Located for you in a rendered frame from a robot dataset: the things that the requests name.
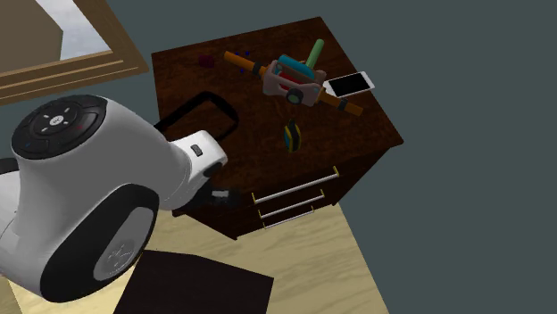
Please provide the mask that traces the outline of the dark brown chest of drawers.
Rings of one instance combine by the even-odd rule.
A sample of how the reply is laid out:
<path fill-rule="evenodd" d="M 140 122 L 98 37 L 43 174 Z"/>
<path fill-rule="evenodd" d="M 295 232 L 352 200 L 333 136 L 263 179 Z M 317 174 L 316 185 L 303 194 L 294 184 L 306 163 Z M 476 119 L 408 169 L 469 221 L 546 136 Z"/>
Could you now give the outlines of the dark brown chest of drawers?
<path fill-rule="evenodd" d="M 270 63 L 286 54 L 297 60 L 317 39 L 324 48 L 317 66 L 330 77 L 354 72 L 354 66 L 320 17 L 156 52 L 152 56 L 159 113 L 168 116 L 203 91 L 223 97 L 237 111 L 237 129 L 220 141 L 228 163 L 212 177 L 217 188 L 241 193 L 237 207 L 204 206 L 192 219 L 229 238 L 299 218 L 335 204 L 392 147 L 402 143 L 375 96 L 351 97 L 361 116 L 328 104 L 294 106 L 280 96 L 265 95 L 261 81 L 226 62 L 225 52 Z M 198 63 L 211 55 L 213 68 Z M 289 153 L 284 127 L 294 119 L 301 147 Z M 204 129 L 216 137 L 233 121 L 212 103 L 203 103 L 165 131 L 175 140 Z"/>

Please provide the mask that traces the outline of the black rimmed rectangular tray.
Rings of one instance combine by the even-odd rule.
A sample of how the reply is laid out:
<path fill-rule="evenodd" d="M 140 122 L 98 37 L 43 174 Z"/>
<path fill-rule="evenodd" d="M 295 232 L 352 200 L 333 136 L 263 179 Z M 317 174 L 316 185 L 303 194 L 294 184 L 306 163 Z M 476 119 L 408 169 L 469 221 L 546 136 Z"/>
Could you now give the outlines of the black rimmed rectangular tray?
<path fill-rule="evenodd" d="M 216 95 L 210 91 L 200 92 L 199 94 L 188 99 L 176 110 L 171 112 L 168 116 L 160 119 L 157 123 L 155 123 L 154 127 L 158 131 L 163 133 L 169 127 L 174 125 L 178 120 L 185 117 L 188 113 L 190 113 L 197 106 L 201 105 L 204 102 L 210 102 L 214 104 L 221 112 L 223 112 L 228 118 L 233 121 L 233 125 L 230 128 L 214 138 L 217 142 L 220 142 L 237 129 L 239 125 L 239 117 L 237 111 L 230 103 L 228 103 L 223 97 Z"/>

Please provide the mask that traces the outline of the yellow black and blue gadget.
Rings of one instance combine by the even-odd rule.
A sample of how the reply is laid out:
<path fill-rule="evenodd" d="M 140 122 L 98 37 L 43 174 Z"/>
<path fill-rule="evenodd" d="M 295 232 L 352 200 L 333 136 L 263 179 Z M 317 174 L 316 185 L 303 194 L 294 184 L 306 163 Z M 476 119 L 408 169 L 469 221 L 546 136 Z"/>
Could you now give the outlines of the yellow black and blue gadget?
<path fill-rule="evenodd" d="M 284 139 L 289 153 L 296 152 L 301 147 L 301 131 L 295 120 L 291 119 L 284 127 Z"/>

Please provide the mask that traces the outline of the multicoloured toy with orange rod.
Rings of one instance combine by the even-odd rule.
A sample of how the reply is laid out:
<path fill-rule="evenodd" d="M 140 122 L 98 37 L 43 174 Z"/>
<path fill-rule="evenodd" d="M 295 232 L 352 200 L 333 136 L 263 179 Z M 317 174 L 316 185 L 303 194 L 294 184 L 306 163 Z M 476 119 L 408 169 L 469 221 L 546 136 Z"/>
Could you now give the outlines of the multicoloured toy with orange rod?
<path fill-rule="evenodd" d="M 324 87 L 327 73 L 313 68 L 323 46 L 324 41 L 317 39 L 304 62 L 299 62 L 285 54 L 269 65 L 249 61 L 231 52 L 225 52 L 223 58 L 226 62 L 242 70 L 251 71 L 258 77 L 262 81 L 262 91 L 265 95 L 279 95 L 293 105 L 303 104 L 308 107 L 326 103 L 339 111 L 361 116 L 363 108 L 350 103 L 345 98 L 329 94 Z"/>

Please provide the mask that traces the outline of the white smartphone with black screen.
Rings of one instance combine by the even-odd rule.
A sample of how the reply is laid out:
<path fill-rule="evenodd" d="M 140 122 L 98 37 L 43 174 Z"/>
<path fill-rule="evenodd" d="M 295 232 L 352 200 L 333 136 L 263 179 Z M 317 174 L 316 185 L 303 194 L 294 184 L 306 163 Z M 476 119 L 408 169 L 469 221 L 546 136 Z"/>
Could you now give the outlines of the white smartphone with black screen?
<path fill-rule="evenodd" d="M 375 85 L 365 71 L 359 71 L 328 79 L 323 82 L 323 87 L 329 95 L 342 98 L 370 91 L 375 88 Z"/>

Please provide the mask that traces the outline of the brown framed window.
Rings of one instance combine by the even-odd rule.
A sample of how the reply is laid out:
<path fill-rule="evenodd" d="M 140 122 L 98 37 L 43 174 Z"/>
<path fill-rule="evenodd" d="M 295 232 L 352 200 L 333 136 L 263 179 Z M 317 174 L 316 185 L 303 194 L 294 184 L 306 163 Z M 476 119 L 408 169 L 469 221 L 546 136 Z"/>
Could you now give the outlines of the brown framed window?
<path fill-rule="evenodd" d="M 0 105 L 60 94 L 148 71 L 147 63 L 106 0 L 73 0 L 109 49 L 0 74 Z"/>

